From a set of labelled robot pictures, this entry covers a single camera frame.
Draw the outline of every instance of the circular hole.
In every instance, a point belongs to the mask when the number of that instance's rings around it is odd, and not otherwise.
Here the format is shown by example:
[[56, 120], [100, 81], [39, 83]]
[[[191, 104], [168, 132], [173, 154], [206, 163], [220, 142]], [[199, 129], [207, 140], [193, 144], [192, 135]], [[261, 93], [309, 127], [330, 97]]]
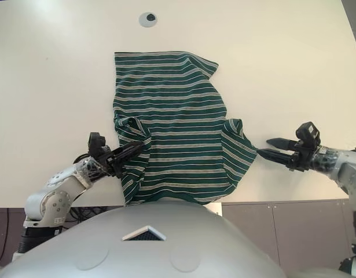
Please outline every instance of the circular hole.
[[150, 13], [149, 15], [147, 15], [147, 20], [148, 21], [154, 21], [156, 19], [156, 16], [152, 13]]

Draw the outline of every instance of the green cloth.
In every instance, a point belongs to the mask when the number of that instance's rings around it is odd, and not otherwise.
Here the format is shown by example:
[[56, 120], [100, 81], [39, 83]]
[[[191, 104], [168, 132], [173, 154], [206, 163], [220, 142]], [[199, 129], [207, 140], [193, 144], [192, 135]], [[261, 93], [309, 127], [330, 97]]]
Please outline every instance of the green cloth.
[[126, 204], [174, 197], [207, 204], [233, 192], [256, 157], [209, 82], [218, 64], [188, 52], [115, 53], [115, 128], [143, 141], [123, 168]]

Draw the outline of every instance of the silver metal arm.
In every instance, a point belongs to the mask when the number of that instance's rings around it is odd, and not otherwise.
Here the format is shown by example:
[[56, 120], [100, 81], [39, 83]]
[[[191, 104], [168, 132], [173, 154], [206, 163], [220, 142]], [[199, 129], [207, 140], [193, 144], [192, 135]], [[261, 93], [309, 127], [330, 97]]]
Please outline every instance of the silver metal arm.
[[105, 175], [105, 169], [92, 157], [58, 172], [43, 189], [27, 199], [23, 226], [62, 226], [74, 200]]

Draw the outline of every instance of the black cable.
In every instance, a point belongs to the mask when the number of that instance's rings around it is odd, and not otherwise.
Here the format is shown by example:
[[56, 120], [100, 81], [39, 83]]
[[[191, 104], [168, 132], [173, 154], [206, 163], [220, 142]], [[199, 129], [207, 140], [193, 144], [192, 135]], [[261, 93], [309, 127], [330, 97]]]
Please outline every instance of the black cable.
[[6, 242], [7, 242], [7, 239], [8, 239], [8, 231], [9, 231], [9, 208], [6, 209], [5, 238], [4, 238], [4, 244], [3, 244], [2, 254], [0, 255], [0, 262], [2, 261], [2, 258], [3, 258], [4, 253], [5, 253]]
[[84, 159], [84, 158], [88, 158], [90, 155], [88, 153], [84, 153], [83, 155], [79, 155], [75, 160], [74, 160], [74, 164], [79, 162], [80, 160]]
[[77, 222], [79, 224], [93, 216], [104, 213], [107, 209], [108, 207], [72, 207], [69, 211], [72, 219], [66, 220], [66, 222]]

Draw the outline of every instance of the shirt sleeve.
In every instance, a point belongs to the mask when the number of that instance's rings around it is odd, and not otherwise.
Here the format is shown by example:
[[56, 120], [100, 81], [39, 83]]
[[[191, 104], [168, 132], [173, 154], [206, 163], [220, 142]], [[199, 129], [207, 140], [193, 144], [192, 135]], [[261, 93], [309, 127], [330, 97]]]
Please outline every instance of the shirt sleeve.
[[229, 184], [237, 187], [256, 158], [256, 150], [243, 133], [241, 120], [225, 121], [222, 130], [222, 156]]
[[115, 128], [119, 134], [121, 146], [133, 141], [144, 143], [142, 152], [137, 157], [127, 161], [122, 167], [121, 183], [125, 203], [128, 204], [144, 181], [144, 172], [148, 165], [151, 148], [151, 135], [148, 128], [134, 117], [116, 119]]

